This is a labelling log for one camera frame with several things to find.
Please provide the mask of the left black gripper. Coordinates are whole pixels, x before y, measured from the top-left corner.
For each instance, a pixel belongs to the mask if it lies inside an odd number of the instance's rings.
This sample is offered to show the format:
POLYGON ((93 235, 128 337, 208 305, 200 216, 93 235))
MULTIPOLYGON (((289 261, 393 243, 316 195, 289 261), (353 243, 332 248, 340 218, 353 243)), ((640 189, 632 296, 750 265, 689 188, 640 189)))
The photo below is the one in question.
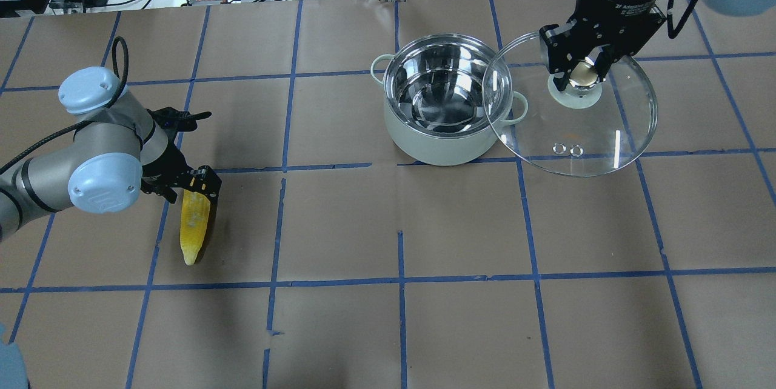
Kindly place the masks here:
POLYGON ((216 202, 221 192, 222 180, 210 166, 197 169, 188 166, 185 156, 177 147, 166 147, 153 162, 142 166, 141 191, 162 196, 167 203, 175 204, 178 194, 174 188, 183 188, 216 202))

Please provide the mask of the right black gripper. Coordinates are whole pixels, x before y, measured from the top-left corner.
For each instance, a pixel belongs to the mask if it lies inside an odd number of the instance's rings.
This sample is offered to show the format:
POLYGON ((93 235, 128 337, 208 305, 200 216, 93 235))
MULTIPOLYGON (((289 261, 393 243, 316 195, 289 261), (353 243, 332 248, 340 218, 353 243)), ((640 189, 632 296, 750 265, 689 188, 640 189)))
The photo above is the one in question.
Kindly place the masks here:
POLYGON ((565 24, 540 29, 543 62, 558 91, 570 85, 580 61, 595 55, 598 82, 604 82, 613 64, 637 54, 666 21, 656 0, 577 0, 565 24))

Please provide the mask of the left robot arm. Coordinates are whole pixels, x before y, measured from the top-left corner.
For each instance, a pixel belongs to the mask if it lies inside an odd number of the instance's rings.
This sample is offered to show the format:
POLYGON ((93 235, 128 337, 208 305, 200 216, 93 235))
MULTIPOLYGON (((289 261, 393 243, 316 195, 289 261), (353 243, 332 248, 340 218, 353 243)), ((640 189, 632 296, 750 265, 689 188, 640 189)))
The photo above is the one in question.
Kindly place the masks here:
POLYGON ((76 71, 58 90, 77 122, 37 141, 2 166, 2 239, 50 213, 76 207, 116 213, 139 194, 174 204, 182 193, 182 240, 202 243, 215 220, 222 181, 210 166, 194 168, 175 144, 211 112, 148 110, 127 85, 127 42, 112 45, 113 68, 76 71))

